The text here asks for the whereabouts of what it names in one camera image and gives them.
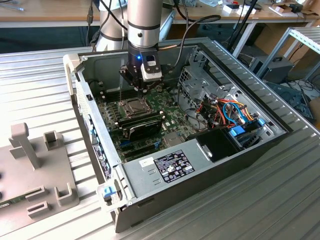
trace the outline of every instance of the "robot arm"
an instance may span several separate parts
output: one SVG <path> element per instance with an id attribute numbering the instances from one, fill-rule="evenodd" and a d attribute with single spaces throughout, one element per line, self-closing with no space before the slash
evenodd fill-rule
<path id="1" fill-rule="evenodd" d="M 107 19 L 107 9 L 110 6 L 112 13 L 121 20 L 119 1 L 101 0 L 100 24 Z M 163 0 L 121 0 L 124 25 L 127 27 L 128 62 L 120 69 L 123 78 L 143 95 L 150 83 L 162 79 L 161 65 L 158 58 L 158 41 L 161 26 Z M 120 49 L 123 29 L 113 17 L 109 17 L 101 29 L 97 51 L 103 51 L 101 46 L 108 45 L 108 50 Z"/>
<path id="2" fill-rule="evenodd" d="M 128 63 L 120 74 L 140 97 L 148 90 L 148 84 L 163 77 L 158 57 L 162 4 L 162 0 L 128 1 Z"/>

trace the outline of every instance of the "blue wire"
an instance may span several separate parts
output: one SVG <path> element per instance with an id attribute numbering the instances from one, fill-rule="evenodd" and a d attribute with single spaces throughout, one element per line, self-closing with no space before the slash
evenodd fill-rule
<path id="1" fill-rule="evenodd" d="M 231 104 L 232 106 L 234 106 L 236 108 L 236 110 L 238 111 L 238 113 L 240 114 L 240 116 L 243 118 L 243 120 L 247 123 L 247 122 L 250 122 L 249 119 L 241 112 L 240 108 L 233 102 L 227 102 L 226 104 L 224 104 L 223 106 L 223 115 L 225 116 L 226 119 L 228 119 L 229 121 L 233 122 L 236 126 L 236 122 L 232 119 L 230 119 L 227 115 L 226 115 L 226 112 L 225 112 L 225 109 L 226 109 L 226 106 L 227 104 Z"/>
<path id="2" fill-rule="evenodd" d="M 226 114 L 226 106 L 227 106 L 227 104 L 229 104 L 229 102 L 227 102 L 225 105 L 223 105 L 223 109 L 222 109 L 223 115 L 225 116 L 226 119 L 228 119 L 230 122 L 233 122 L 233 123 L 237 126 L 236 121 L 234 121 L 234 120 L 232 120 L 231 118 L 229 118 L 229 117 L 227 116 L 227 114 Z"/>

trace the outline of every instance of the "wooden desk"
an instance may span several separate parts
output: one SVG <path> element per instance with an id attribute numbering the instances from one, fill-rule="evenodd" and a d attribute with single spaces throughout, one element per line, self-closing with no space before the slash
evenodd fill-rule
<path id="1" fill-rule="evenodd" d="M 253 21 L 257 21 L 259 23 L 296 23 L 296 22 L 311 22 L 316 19 L 319 19 L 320 16 L 317 15 L 305 15 L 305 17 L 298 16 L 292 13 L 292 16 L 280 16 L 269 9 L 268 5 L 262 5 L 262 10 L 257 11 L 255 14 L 251 15 L 248 19 L 248 23 Z M 198 2 L 196 7 L 188 7 L 188 15 L 191 19 L 200 19 L 209 15 L 220 15 L 221 20 L 217 21 L 217 23 L 234 23 L 238 21 L 239 15 L 236 13 L 229 14 L 226 11 L 222 10 L 222 6 L 218 5 L 216 7 L 208 6 L 202 2 Z M 175 16 L 175 24 L 186 23 L 186 21 L 177 13 Z"/>
<path id="2" fill-rule="evenodd" d="M 86 26 L 91 0 L 20 0 L 18 11 L 0 6 L 0 28 Z M 93 6 L 93 23 L 100 25 L 100 14 Z"/>

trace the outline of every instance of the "blue latch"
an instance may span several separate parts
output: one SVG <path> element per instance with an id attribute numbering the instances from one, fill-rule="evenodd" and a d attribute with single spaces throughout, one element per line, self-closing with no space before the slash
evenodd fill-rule
<path id="1" fill-rule="evenodd" d="M 263 126 L 266 124 L 265 120 L 263 120 L 262 118 L 259 118 L 258 123 Z"/>
<path id="2" fill-rule="evenodd" d="M 103 197 L 104 198 L 109 197 L 109 196 L 115 194 L 116 192 L 117 192 L 117 189 L 115 186 L 107 186 L 103 190 Z"/>
<path id="3" fill-rule="evenodd" d="M 238 136 L 239 134 L 243 134 L 245 133 L 246 131 L 243 129 L 242 126 L 235 126 L 233 128 L 231 128 L 230 130 L 230 133 L 232 134 L 232 136 L 236 137 Z"/>

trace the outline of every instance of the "power supply label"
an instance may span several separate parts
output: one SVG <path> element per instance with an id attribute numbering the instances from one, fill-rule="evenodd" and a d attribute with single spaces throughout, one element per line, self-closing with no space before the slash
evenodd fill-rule
<path id="1" fill-rule="evenodd" d="M 154 163 L 166 183 L 171 183 L 195 171 L 182 150 L 157 158 Z"/>

